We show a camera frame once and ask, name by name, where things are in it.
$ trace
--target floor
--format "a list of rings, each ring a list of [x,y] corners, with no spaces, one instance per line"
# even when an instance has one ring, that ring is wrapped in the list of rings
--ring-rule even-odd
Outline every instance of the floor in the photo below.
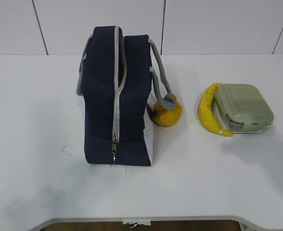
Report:
[[[132,230],[122,222],[58,223],[41,231],[125,231]],[[151,226],[137,226],[143,231],[240,231],[238,222],[232,220],[154,221]]]

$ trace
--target lunch bag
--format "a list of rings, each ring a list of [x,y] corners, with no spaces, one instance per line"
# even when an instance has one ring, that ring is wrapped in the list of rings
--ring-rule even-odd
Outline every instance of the lunch bag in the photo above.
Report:
[[[167,90],[162,98],[150,48]],[[148,35],[123,36],[119,26],[96,27],[79,67],[76,94],[85,100],[85,156],[91,164],[151,166],[154,128],[147,113],[154,94],[175,107],[158,50]]]

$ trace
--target gray strap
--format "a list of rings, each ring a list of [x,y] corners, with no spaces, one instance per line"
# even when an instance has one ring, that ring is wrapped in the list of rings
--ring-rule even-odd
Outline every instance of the gray strap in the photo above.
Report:
[[[83,96],[82,79],[83,79],[83,70],[84,70],[84,60],[87,57],[86,49],[87,49],[87,46],[88,46],[91,38],[92,38],[92,35],[90,35],[90,37],[88,38],[88,41],[87,41],[85,48],[84,48],[82,60],[80,61],[80,64],[79,64],[79,77],[78,77],[78,82],[77,82],[77,87],[76,87],[76,94],[80,95],[80,96]]]
[[[162,61],[160,59],[160,54],[159,54],[159,52],[158,52],[158,50],[155,46],[155,43],[151,39],[148,39],[148,41],[151,44],[154,56],[156,58],[156,61],[158,63],[159,69],[160,69],[160,80],[167,90],[167,95],[165,96],[165,99],[163,99],[161,94],[160,94],[159,79],[156,75],[154,68],[151,66],[150,72],[153,73],[153,86],[154,86],[154,93],[155,93],[156,99],[160,102],[160,104],[163,108],[165,108],[167,110],[172,110],[175,107],[176,101],[172,98],[172,91],[171,91],[170,85],[168,83],[168,80],[166,78],[165,70],[164,70],[164,67],[162,65]]]

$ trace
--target banana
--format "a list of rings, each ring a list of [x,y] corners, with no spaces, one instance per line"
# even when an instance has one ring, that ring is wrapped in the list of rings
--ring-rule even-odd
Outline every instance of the banana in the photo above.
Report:
[[[214,83],[205,91],[199,103],[198,117],[208,131],[230,137],[233,136],[233,132],[224,129],[212,112],[214,95],[220,85],[221,83]]]

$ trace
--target zipper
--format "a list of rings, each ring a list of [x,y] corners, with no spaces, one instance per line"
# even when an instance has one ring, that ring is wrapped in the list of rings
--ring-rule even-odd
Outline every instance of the zipper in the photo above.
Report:
[[[119,47],[121,47],[121,57],[123,65],[123,78],[119,86]],[[115,28],[115,72],[114,72],[114,106],[113,106],[113,125],[112,125],[112,140],[111,140],[111,152],[113,155],[113,162],[116,161],[117,145],[120,137],[120,94],[124,87],[126,80],[126,56],[124,47],[124,37],[121,37],[119,41],[119,29]]]

